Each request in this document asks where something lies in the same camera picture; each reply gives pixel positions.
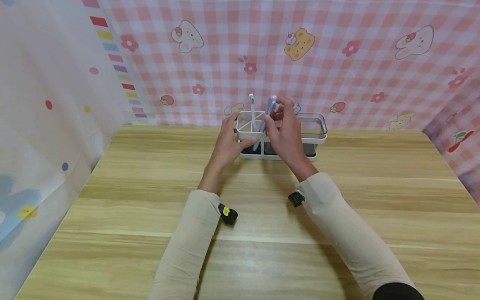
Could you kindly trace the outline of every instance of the colorful striped border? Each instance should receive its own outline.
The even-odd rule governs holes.
[[[132,108],[133,115],[138,119],[139,124],[148,125],[148,121],[145,119],[147,115],[142,107],[141,101],[138,99],[135,86],[132,83],[132,78],[128,75],[128,69],[125,61],[120,54],[120,47],[115,41],[115,37],[110,30],[107,20],[99,15],[102,15],[100,4],[97,0],[82,0],[85,7],[93,8],[92,12],[96,12],[90,15],[90,21],[95,27],[96,35],[102,41],[103,48],[107,51],[108,58],[112,62],[113,69],[117,72],[117,77],[120,80],[121,87],[125,92],[125,96],[128,99],[128,103]]]

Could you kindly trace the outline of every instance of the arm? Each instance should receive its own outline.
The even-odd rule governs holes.
[[[265,117],[272,147],[300,181],[297,190],[305,197],[305,210],[331,241],[364,294],[374,300],[422,300],[390,248],[347,204],[330,176],[319,173],[305,156],[293,102],[285,98],[279,101],[283,109],[273,118]],[[280,131],[275,126],[277,119],[283,120]]]
[[[222,123],[198,189],[190,193],[180,223],[163,253],[149,300],[191,300],[195,296],[200,270],[220,218],[216,193],[223,169],[243,148],[256,142],[235,141],[233,122],[237,116],[232,114]]]

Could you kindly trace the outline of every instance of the clear plastic container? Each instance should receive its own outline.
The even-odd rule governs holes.
[[[260,129],[264,112],[255,112],[255,124],[257,130]],[[310,160],[315,160],[317,157],[317,146],[323,144],[327,138],[327,126],[325,119],[321,114],[302,113],[297,117],[301,122],[301,135],[303,142],[303,151]],[[238,117],[237,122],[237,136],[239,140],[244,140],[250,137],[256,137],[260,141],[260,146],[254,152],[252,147],[244,149],[240,154],[243,158],[253,159],[272,159],[280,160],[276,155],[272,145],[269,143],[270,138],[265,132],[252,132],[252,114],[250,111],[242,111]],[[282,126],[282,121],[276,121],[277,127]]]

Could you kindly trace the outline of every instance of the person's left hand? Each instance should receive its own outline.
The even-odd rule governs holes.
[[[257,142],[257,138],[246,139],[240,143],[235,139],[233,124],[239,114],[239,112],[233,113],[230,117],[223,120],[212,156],[205,168],[202,180],[198,185],[199,190],[217,193],[223,169],[232,163],[243,149]]]
[[[233,125],[239,114],[239,112],[232,113],[222,121],[222,128],[216,139],[215,149],[210,157],[209,165],[224,169],[240,155],[243,149],[252,146],[258,141],[257,138],[249,138],[237,142]]]

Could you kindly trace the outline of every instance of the hand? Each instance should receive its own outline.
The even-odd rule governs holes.
[[[281,104],[278,112],[272,114],[273,117],[264,117],[270,143],[278,156],[302,182],[311,175],[318,173],[318,170],[303,152],[301,124],[293,111],[293,101],[282,96],[279,96],[276,101]],[[274,120],[282,120],[280,130],[277,129]]]
[[[217,165],[221,169],[232,163],[242,152],[243,149],[252,146],[257,142],[257,138],[250,138],[237,142],[233,125],[239,112],[233,113],[222,122],[222,128],[216,139],[215,149],[213,149],[209,164]]]
[[[198,186],[199,190],[216,193],[223,169],[232,163],[243,149],[257,142],[257,138],[245,139],[240,143],[235,139],[233,124],[239,114],[239,112],[233,113],[230,117],[223,120],[212,156]]]

